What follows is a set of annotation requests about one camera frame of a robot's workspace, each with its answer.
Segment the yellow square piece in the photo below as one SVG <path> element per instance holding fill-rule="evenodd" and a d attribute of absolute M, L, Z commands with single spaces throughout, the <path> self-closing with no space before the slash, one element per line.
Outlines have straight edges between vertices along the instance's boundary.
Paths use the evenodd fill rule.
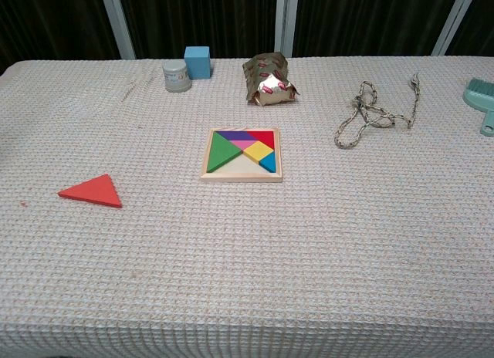
<path fill-rule="evenodd" d="M 244 154 L 252 161 L 259 164 L 260 160 L 271 154 L 274 150 L 263 142 L 255 142 L 244 150 Z"/>

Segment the blue cube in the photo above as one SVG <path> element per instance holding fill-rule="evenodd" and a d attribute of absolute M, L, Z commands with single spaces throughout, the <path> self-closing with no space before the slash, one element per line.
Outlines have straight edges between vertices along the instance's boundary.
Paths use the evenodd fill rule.
<path fill-rule="evenodd" d="M 184 60 L 191 79 L 211 78 L 209 47 L 186 47 Z"/>

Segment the green triangle piece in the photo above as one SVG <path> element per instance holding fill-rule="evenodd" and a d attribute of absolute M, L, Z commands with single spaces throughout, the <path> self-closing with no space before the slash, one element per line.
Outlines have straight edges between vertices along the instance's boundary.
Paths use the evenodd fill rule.
<path fill-rule="evenodd" d="M 220 134 L 214 132 L 211 141 L 211 149 L 209 151 L 207 172 L 211 173 L 212 171 L 215 171 L 220 166 L 235 159 L 241 153 L 242 150 L 236 145 Z"/>

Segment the brush bristles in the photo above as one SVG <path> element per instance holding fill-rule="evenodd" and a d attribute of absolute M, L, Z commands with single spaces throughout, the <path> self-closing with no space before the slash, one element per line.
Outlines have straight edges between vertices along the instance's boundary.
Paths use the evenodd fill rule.
<path fill-rule="evenodd" d="M 484 82 L 483 80 L 480 79 L 473 78 L 472 80 L 470 80 L 467 89 L 473 92 L 482 93 L 487 96 L 494 97 L 494 84 Z"/>

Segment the brush handle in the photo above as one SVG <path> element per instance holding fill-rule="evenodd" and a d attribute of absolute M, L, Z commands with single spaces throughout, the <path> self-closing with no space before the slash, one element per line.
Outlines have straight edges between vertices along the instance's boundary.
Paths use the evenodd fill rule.
<path fill-rule="evenodd" d="M 480 133 L 487 137 L 494 137 L 494 110 L 487 110 Z"/>

